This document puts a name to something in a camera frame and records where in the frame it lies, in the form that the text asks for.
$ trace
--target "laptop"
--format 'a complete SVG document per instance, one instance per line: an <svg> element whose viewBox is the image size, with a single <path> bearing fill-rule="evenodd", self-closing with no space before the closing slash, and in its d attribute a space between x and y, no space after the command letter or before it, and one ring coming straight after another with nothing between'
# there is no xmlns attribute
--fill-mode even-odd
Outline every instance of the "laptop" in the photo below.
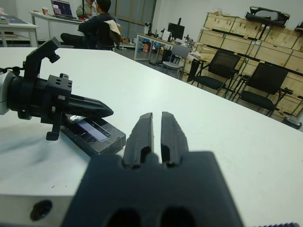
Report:
<svg viewBox="0 0 303 227"><path fill-rule="evenodd" d="M69 2L65 2L62 0L51 0L51 2L53 12L57 18L78 21L72 16L71 5Z"/></svg>

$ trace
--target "office chair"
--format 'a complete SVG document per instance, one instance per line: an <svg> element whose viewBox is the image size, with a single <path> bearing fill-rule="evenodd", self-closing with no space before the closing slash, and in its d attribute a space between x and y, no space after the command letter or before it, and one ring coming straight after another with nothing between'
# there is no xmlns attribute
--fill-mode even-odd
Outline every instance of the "office chair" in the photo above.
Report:
<svg viewBox="0 0 303 227"><path fill-rule="evenodd" d="M268 110L266 116L271 117L277 105L284 98L284 96L286 94L291 95L293 93L288 88L281 89L281 86L287 74L288 71L286 71L285 69L269 64L259 63L251 77L243 77L245 85L236 103L241 99L248 103L257 105L260 108ZM260 91L264 91L268 93L268 95L264 97L250 91L245 91L246 86L253 87ZM268 99L268 96L270 94L274 95L277 92L279 92L279 96L277 102L274 104L270 99Z"/></svg>
<svg viewBox="0 0 303 227"><path fill-rule="evenodd" d="M97 32L97 49L112 51L115 48L114 41L109 34L109 25L105 22L100 23Z"/></svg>
<svg viewBox="0 0 303 227"><path fill-rule="evenodd" d="M234 74L239 72L238 70L235 70L235 67L237 66L240 59L241 57L238 55L225 51L217 51L213 60L210 62L210 64L206 66L204 66L204 63L206 63L206 61L193 60L187 81L193 81L192 84L196 81L198 82L197 86L199 86L199 84L202 84L202 86L207 86L211 89L217 90L217 95L221 91L221 89L226 88L226 82L230 80L226 92L223 95L223 97L225 98L227 97L228 92L230 91ZM202 70L207 67L209 72L225 78L225 81L221 82L212 77L201 76Z"/></svg>
<svg viewBox="0 0 303 227"><path fill-rule="evenodd" d="M162 63L162 68L163 68L163 66L165 66L167 68L166 73L168 72L169 69L177 70L176 78L177 79L182 79L185 64L186 64L186 59L187 59L187 56L189 54L189 51L190 51L190 49L185 47L185 46L181 46L181 45L173 46L173 48L171 50L170 59L169 59L169 61L164 61ZM178 59L180 59L180 58L184 59L184 64L183 65L179 65Z"/></svg>

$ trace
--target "computer monitor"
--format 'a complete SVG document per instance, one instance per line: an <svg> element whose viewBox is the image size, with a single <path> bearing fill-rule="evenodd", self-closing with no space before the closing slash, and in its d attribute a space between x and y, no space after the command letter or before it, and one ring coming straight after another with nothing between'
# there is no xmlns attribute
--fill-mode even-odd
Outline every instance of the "computer monitor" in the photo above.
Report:
<svg viewBox="0 0 303 227"><path fill-rule="evenodd" d="M72 17L71 5L61 0L51 0L55 15Z"/></svg>
<svg viewBox="0 0 303 227"><path fill-rule="evenodd" d="M184 29L184 26L169 23L168 31L175 39L183 39Z"/></svg>

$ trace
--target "stacked wooden crates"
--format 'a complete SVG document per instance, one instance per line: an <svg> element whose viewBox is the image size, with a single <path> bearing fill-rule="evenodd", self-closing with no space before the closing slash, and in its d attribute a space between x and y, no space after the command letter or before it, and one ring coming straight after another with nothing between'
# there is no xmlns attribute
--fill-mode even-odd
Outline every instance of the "stacked wooden crates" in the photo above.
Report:
<svg viewBox="0 0 303 227"><path fill-rule="evenodd" d="M201 29L194 51L201 53L202 57L208 61L212 60L218 49L223 49L243 56L237 66L242 75L252 75L259 62L270 62L292 70L288 73L282 88L288 87L294 91L294 94L287 95L280 102L278 105L280 111L275 111L274 118L282 120L285 116L282 114L284 112L293 115L298 114L301 109L301 107L296 109L301 102L298 97L303 96L303 52L300 52L303 37L300 33L289 29L271 27L265 30L259 40L263 29L260 23L214 13L208 13L204 27L208 30ZM191 61L186 63L186 73L190 71L190 63ZM250 87L247 90L260 95L267 95ZM270 95L269 98L275 102L277 95ZM241 104L251 109L258 109L245 102Z"/></svg>

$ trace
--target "black mesh chair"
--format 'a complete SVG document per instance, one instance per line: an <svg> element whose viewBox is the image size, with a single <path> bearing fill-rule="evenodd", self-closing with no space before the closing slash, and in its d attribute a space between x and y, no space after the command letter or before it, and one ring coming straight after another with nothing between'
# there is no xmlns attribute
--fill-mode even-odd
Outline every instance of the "black mesh chair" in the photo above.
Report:
<svg viewBox="0 0 303 227"><path fill-rule="evenodd" d="M288 71L285 69L269 64L259 63L251 77L244 77L245 86L239 95L237 102L241 99L248 103L257 105L260 108L264 108L268 110L266 116L271 117L282 98L284 98L286 94L292 94L292 91L288 88L281 88L287 74ZM264 97L250 91L245 91L246 86L264 91L268 93L268 95ZM274 104L270 99L268 99L268 96L270 94L274 95L277 92L279 92L279 96L277 102Z"/></svg>
<svg viewBox="0 0 303 227"><path fill-rule="evenodd" d="M234 74L239 72L238 70L235 70L235 67L237 66L240 58L241 58L240 56L229 52L217 51L213 60L210 62L210 64L206 66L204 66L204 63L206 61L193 60L187 81L188 82L193 81L192 84L196 81L198 82L197 86L199 86L199 84L202 84L202 86L205 85L211 89L217 90L216 94L218 94L221 91L221 89L226 89L226 92L223 95L223 97L226 97L228 91L231 88ZM196 72L200 64L201 64L201 69L196 75ZM221 82L212 77L201 76L202 70L204 70L207 67L209 72L225 78L225 81ZM225 83L228 80L230 80L230 83L226 88Z"/></svg>

